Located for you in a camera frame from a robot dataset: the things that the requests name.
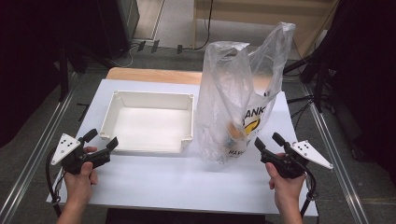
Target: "wrist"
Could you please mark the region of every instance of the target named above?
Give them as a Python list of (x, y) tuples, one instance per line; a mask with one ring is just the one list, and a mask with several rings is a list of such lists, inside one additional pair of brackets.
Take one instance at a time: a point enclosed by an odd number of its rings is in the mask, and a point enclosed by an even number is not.
[(278, 207), (278, 209), (283, 223), (303, 223), (298, 201), (283, 203)]
[(64, 206), (64, 213), (73, 214), (74, 216), (82, 216), (84, 213), (85, 204), (74, 202), (74, 201), (67, 201)]

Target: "white plastic tray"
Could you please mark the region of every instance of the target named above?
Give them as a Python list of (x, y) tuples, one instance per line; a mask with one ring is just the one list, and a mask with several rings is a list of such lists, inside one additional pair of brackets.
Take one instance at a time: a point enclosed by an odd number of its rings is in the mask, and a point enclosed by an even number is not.
[(192, 140), (193, 94), (114, 91), (100, 131), (115, 151), (179, 153)]

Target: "table surface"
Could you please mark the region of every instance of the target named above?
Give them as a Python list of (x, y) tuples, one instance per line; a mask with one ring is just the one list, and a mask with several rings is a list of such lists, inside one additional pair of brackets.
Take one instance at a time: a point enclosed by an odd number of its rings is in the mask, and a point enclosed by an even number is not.
[[(98, 131), (113, 91), (155, 91), (191, 93), (195, 106), (201, 73), (149, 69), (113, 68), (102, 80), (77, 136), (92, 128)], [(271, 136), (280, 133), (296, 141), (284, 92), (276, 97), (273, 113), (260, 139), (274, 152), (282, 151)], [(90, 145), (104, 148), (96, 137)], [(251, 144), (235, 161), (224, 165), (202, 160), (196, 139), (179, 154), (121, 154), (113, 152), (111, 162), (97, 168), (99, 184), (93, 186), (90, 204), (120, 208), (146, 208), (196, 212), (278, 214), (269, 176), (260, 162), (260, 151)], [(307, 188), (301, 193), (303, 205)], [(61, 188), (61, 203), (67, 197)], [(312, 202), (306, 216), (317, 216)]]

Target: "person's right hand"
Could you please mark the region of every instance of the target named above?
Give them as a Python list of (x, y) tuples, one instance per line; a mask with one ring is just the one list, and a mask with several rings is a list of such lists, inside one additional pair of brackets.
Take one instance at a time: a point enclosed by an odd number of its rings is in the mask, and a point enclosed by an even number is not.
[(270, 189), (275, 189), (275, 203), (284, 223), (303, 223), (299, 210), (299, 198), (305, 176), (283, 178), (271, 162), (265, 163)]

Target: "plastic bag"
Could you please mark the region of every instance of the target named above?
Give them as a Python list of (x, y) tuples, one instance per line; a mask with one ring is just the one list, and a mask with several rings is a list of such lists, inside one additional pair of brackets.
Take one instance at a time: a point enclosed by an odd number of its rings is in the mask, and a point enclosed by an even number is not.
[(251, 53), (247, 43), (206, 47), (196, 112), (203, 159), (226, 163), (238, 158), (263, 128), (281, 91), (294, 30), (292, 23), (279, 23)]

